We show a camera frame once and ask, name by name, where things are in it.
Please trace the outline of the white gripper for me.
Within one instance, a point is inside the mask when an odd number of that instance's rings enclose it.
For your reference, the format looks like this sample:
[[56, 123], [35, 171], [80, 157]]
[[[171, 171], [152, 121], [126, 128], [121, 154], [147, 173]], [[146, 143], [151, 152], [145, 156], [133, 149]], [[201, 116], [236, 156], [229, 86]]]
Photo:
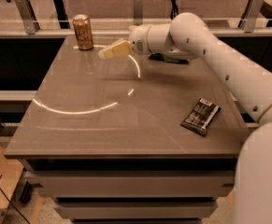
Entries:
[[137, 54], [150, 54], [150, 49], [148, 45], [148, 33], [150, 28], [150, 24], [132, 26], [130, 28], [129, 41], [119, 39], [113, 42], [112, 44], [104, 47], [98, 52], [99, 57], [105, 60], [116, 57], [128, 56], [131, 53], [132, 49]]

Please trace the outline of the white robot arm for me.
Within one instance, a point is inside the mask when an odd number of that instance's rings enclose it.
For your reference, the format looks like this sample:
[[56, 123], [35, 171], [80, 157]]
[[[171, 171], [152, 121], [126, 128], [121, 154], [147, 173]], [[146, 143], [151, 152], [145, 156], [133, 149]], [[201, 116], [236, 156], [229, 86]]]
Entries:
[[272, 73], [223, 43], [188, 12], [169, 24], [134, 27], [128, 39], [105, 47], [99, 56], [109, 59], [133, 51], [201, 58], [259, 124], [238, 157], [232, 224], [272, 224]]

